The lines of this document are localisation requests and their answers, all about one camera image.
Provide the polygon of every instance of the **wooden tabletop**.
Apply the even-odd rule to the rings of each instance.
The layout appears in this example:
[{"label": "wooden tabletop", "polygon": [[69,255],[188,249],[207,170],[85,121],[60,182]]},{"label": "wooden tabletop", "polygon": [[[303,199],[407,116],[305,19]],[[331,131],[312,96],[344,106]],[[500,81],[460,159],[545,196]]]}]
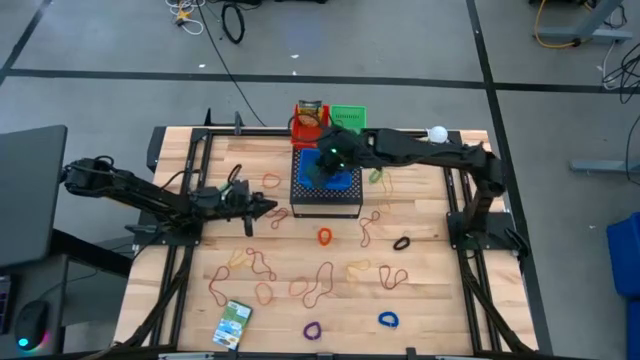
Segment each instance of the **wooden tabletop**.
[{"label": "wooden tabletop", "polygon": [[[167,128],[154,183],[163,184],[184,168],[190,133],[188,127]],[[461,131],[461,135],[466,143],[483,141],[489,147],[485,131]],[[278,208],[289,209],[290,215],[277,229],[271,227],[273,219],[260,218],[254,223],[255,234],[251,238],[244,236],[240,219],[206,224],[193,258],[179,350],[226,350],[211,341],[223,307],[216,303],[209,284],[220,266],[230,264],[236,266],[229,278],[215,281],[213,288],[254,309],[240,342],[241,351],[403,354],[407,347],[415,347],[418,354],[472,354],[457,256],[447,239],[445,213],[449,207],[442,169],[425,165],[386,169],[389,176],[384,177],[384,186],[381,182],[370,184],[370,170],[364,170],[361,217],[370,217],[374,210],[382,215],[366,227],[371,243],[363,248],[358,220],[291,216],[291,154],[285,137],[214,138],[207,185],[223,184],[231,169],[242,164],[239,178],[248,179],[252,191],[262,191],[265,197],[277,200]],[[277,187],[263,186],[263,176],[268,172],[282,179]],[[178,192],[180,183],[178,178],[168,189]],[[276,183],[275,179],[267,179],[266,185]],[[456,186],[463,206],[458,180]],[[495,201],[492,211],[502,211],[503,206],[501,200]],[[333,233],[333,240],[326,247],[317,240],[322,227]],[[393,243],[402,236],[411,238],[411,246],[394,251]],[[268,273],[257,275],[251,270],[248,265],[252,256],[246,255],[247,248],[264,253],[265,263],[276,274],[274,281],[270,281]],[[166,252],[164,246],[149,246],[136,259],[115,340],[131,336],[156,302]],[[496,307],[522,341],[536,348],[517,259],[509,251],[485,251],[485,258]],[[305,288],[305,280],[307,292],[314,288],[318,269],[327,261],[332,263],[333,271],[328,264],[323,267],[320,284],[304,299],[306,305],[313,305],[321,292],[331,291],[318,297],[317,305],[308,309],[303,306],[302,296],[294,295]],[[393,285],[393,275],[400,269],[406,270],[408,280],[393,290],[385,289],[380,275],[381,270],[383,276],[387,275],[386,268],[380,269],[383,265],[392,272],[387,285]],[[255,270],[266,270],[260,259]],[[476,306],[483,345],[489,349],[484,312],[477,301]],[[378,315],[385,311],[398,315],[397,329],[378,323]],[[164,321],[164,342],[172,314],[170,304]],[[320,322],[323,330],[316,341],[302,335],[305,325],[312,321]]]}]

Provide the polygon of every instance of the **red container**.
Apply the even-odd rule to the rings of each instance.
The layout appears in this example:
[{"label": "red container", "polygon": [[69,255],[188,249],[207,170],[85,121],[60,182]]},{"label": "red container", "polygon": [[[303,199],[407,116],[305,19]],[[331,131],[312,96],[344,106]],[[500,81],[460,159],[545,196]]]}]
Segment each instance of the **red container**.
[{"label": "red container", "polygon": [[[323,105],[322,119],[323,126],[329,126],[329,105]],[[291,124],[291,144],[296,149],[315,149],[318,144],[314,141],[322,135],[322,127],[320,126],[304,126],[298,121],[298,105],[293,109],[294,119]]]}]

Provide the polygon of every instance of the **blue box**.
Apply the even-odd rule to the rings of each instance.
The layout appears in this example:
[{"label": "blue box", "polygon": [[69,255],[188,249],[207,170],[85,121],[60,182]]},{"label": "blue box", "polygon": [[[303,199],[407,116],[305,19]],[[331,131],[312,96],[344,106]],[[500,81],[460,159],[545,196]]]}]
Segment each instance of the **blue box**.
[{"label": "blue box", "polygon": [[640,360],[640,302],[629,301],[627,308],[627,359]]},{"label": "blue box", "polygon": [[[320,150],[302,149],[300,151],[300,168],[298,169],[298,182],[310,189],[313,189],[313,183],[307,176],[307,168],[315,164],[320,157]],[[329,190],[347,190],[351,187],[351,172],[343,171],[332,176],[325,189]]]},{"label": "blue box", "polygon": [[640,213],[609,225],[607,238],[616,290],[627,298],[640,298]]}]

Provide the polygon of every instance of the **green basket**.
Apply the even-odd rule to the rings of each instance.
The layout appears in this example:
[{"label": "green basket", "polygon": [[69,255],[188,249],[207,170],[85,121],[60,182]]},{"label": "green basket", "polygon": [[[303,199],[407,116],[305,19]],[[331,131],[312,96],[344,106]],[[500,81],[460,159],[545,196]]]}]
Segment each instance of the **green basket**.
[{"label": "green basket", "polygon": [[367,107],[331,105],[331,123],[360,134],[367,127]]}]

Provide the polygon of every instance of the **gray floor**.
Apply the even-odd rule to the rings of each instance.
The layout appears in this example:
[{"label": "gray floor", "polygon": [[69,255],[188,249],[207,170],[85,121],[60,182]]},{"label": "gray floor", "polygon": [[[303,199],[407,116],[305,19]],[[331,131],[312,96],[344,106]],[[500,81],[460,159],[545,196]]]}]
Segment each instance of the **gray floor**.
[{"label": "gray floor", "polygon": [[[0,0],[0,61],[11,53],[39,4]],[[608,46],[543,49],[530,36],[536,9],[525,0],[476,4],[496,82],[598,84],[596,66]],[[629,2],[627,9],[628,29],[636,38],[639,6]],[[211,7],[219,13],[220,4]],[[583,8],[550,5],[543,24],[571,23],[585,14]],[[217,40],[222,32],[209,15],[205,12]],[[483,80],[465,0],[329,0],[326,5],[267,0],[245,16],[242,44],[218,41],[234,73]],[[635,43],[616,48],[610,68]],[[54,0],[13,68],[224,71],[204,35],[190,36],[171,25],[161,0],[126,6],[107,0]],[[268,125],[285,125],[300,98],[323,99],[368,106],[372,126],[486,129],[496,145],[484,90],[283,83],[241,87]],[[624,359],[625,303],[613,288],[605,229],[635,211],[638,189],[619,176],[574,174],[567,163],[574,158],[622,159],[640,100],[622,106],[616,95],[524,91],[500,91],[498,99],[553,351]],[[230,121],[238,110],[247,123],[255,124],[229,82],[11,76],[0,86],[0,132],[65,124],[65,161],[109,154],[118,167],[150,179],[144,164],[152,128],[200,124],[208,107],[214,121]],[[632,147],[632,154],[638,150]],[[136,219],[137,211],[114,202],[61,191],[55,222],[62,230],[100,243],[127,236],[123,226]],[[127,241],[110,241],[105,247]],[[76,267],[70,276],[89,271]],[[122,279],[99,274],[71,287],[65,323],[80,325],[69,328],[67,350],[108,344],[124,285]]]}]

